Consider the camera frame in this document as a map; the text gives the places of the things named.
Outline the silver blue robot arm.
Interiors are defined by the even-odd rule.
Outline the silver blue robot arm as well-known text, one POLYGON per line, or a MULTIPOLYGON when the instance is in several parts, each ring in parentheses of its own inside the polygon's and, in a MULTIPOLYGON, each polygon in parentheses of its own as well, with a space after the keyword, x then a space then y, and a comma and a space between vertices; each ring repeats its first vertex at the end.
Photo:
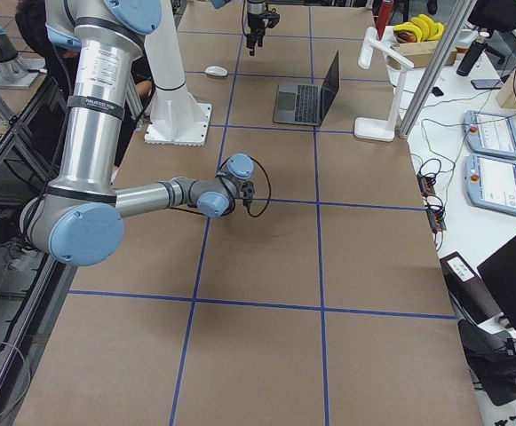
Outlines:
POLYGON ((64 264, 87 266, 112 255, 126 217, 187 205, 222 217, 250 203, 253 160, 234 154, 210 181, 175 177, 116 190, 111 185, 132 63, 147 58, 155 99, 148 138, 201 145, 211 107, 188 92, 171 5, 167 1, 49 1, 52 44, 79 52, 67 100, 67 134, 59 175, 21 215, 30 243, 64 264))
POLYGON ((280 15, 269 8, 266 0, 245 0, 239 1, 239 4, 242 6, 242 34, 249 55, 253 57, 256 49, 263 46, 266 31, 277 25, 280 15))

